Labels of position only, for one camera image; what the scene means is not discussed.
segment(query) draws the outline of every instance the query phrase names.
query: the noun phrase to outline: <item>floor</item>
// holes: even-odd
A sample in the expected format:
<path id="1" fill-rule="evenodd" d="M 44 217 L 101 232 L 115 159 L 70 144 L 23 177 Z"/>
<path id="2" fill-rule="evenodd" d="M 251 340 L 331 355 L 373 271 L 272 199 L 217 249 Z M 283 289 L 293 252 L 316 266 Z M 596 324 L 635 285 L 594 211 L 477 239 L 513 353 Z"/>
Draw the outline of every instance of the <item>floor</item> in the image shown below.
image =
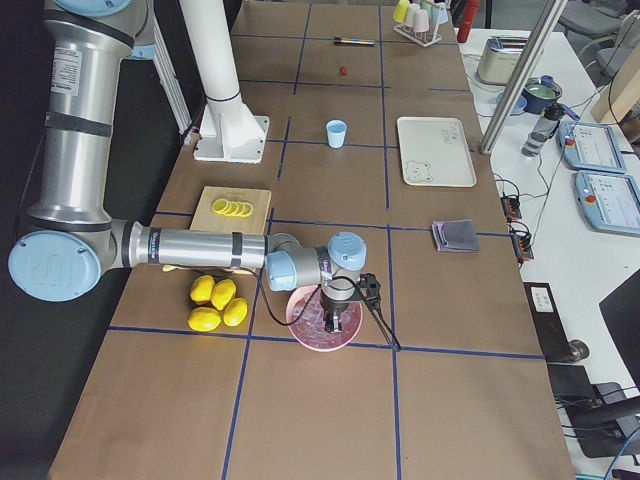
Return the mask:
<path id="1" fill-rule="evenodd" d="M 492 26 L 530 29 L 543 5 L 542 0 L 496 1 Z M 11 67 L 5 67 L 7 88 L 0 92 L 4 113 L 0 120 L 4 167 L 0 218 L 5 225 L 0 250 L 6 258 L 13 244 L 16 207 L 42 135 L 53 43 L 42 28 L 41 5 L 25 4 L 19 11 L 2 13 L 3 65 Z M 476 25 L 483 23 L 481 11 Z M 177 63 L 186 62 L 187 57 L 176 56 Z M 182 73 L 188 67 L 178 65 L 176 69 L 179 76 L 191 80 L 193 72 Z M 140 82 L 150 87 L 136 88 Z M 179 145 L 171 112 L 149 64 L 123 64 L 115 125 L 105 206 L 114 217 L 148 222 Z M 140 145 L 136 139 L 141 135 L 159 141 Z M 26 205 L 37 200 L 39 175 L 36 168 Z M 26 297 L 15 288 L 6 269 L 0 269 L 4 313 L 0 316 L 0 478 L 31 480 L 46 475 L 127 278 L 128 272 L 109 273 L 82 299 L 54 305 Z"/>

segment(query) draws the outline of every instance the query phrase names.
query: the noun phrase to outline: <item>brown table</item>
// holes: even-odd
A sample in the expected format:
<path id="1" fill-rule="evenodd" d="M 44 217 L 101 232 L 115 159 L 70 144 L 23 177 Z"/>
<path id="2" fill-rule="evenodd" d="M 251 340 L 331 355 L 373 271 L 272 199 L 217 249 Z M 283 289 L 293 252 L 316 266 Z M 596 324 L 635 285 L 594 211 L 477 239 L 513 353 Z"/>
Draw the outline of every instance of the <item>brown table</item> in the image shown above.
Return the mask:
<path id="1" fill-rule="evenodd" d="M 245 2 L 232 42 L 245 103 L 271 117 L 262 163 L 183 148 L 153 223 L 188 228 L 202 188 L 220 185 L 270 189 L 269 233 L 309 246 L 357 233 L 404 350 L 366 319 L 347 348 L 311 352 L 247 276 L 250 320 L 196 333 L 195 274 L 138 267 L 50 478 L 573 478 L 489 158 L 472 153 L 473 188 L 402 181 L 398 116 L 459 118 L 472 150 L 481 133 L 450 24 L 423 49 L 392 32 L 392 11 Z M 349 125 L 339 150 L 331 118 Z M 432 221 L 463 218 L 480 253 L 436 252 Z M 283 312 L 289 294 L 267 293 Z"/>

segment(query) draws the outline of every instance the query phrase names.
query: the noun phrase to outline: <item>label on robot arm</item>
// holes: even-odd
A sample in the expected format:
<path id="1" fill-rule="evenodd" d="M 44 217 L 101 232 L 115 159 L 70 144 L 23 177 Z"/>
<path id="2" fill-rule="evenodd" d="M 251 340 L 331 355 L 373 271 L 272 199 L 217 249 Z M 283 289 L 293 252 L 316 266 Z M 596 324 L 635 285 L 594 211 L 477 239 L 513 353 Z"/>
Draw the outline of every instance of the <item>label on robot arm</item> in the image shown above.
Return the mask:
<path id="1" fill-rule="evenodd" d="M 51 92 L 78 95 L 82 52 L 67 48 L 56 48 L 53 54 Z"/>
<path id="2" fill-rule="evenodd" d="M 536 312 L 539 313 L 553 313 L 553 305 L 551 304 L 551 298 L 549 292 L 544 287 L 531 287 L 531 298 L 533 298 L 533 304 L 536 307 Z"/>

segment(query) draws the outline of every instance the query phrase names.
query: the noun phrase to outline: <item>marker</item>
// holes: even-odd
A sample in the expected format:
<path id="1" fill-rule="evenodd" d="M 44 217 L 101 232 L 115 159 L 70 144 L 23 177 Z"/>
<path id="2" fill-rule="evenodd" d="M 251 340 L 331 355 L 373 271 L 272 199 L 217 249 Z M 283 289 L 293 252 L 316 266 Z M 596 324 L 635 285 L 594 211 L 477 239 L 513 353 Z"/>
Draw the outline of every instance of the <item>marker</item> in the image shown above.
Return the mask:
<path id="1" fill-rule="evenodd" d="M 362 40 L 360 38 L 342 38 L 342 37 L 333 37 L 334 45 L 360 45 L 363 47 L 373 47 L 376 42 L 375 40 Z"/>

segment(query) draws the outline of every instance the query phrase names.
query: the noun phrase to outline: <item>red bottle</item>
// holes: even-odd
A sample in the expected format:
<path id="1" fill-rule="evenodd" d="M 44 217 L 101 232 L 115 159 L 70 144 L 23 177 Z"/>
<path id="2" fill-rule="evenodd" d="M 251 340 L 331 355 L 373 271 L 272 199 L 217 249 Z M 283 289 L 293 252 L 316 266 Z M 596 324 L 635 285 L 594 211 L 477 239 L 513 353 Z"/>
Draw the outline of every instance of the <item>red bottle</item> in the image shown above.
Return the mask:
<path id="1" fill-rule="evenodd" d="M 480 0 L 468 0 L 462 14 L 462 23 L 458 29 L 458 43 L 464 43 L 469 38 L 469 31 L 480 9 Z"/>

